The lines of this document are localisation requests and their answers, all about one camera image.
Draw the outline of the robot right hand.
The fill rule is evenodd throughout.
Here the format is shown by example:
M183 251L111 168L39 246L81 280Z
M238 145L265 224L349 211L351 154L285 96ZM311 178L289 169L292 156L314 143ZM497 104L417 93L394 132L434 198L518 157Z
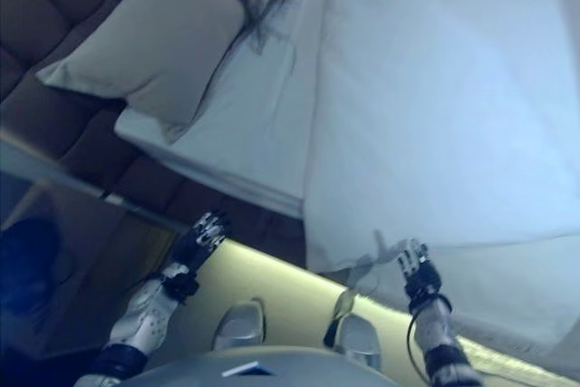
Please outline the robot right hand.
M404 290L411 302L435 295L441 288L439 272L430 261L429 249L417 239L406 239L397 263L405 280Z

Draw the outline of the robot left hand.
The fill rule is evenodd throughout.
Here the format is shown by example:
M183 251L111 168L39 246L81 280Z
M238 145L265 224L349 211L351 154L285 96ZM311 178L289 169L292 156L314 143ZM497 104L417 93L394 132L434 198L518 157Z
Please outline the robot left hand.
M224 212L205 213L173 247L171 260L197 272L229 235Z

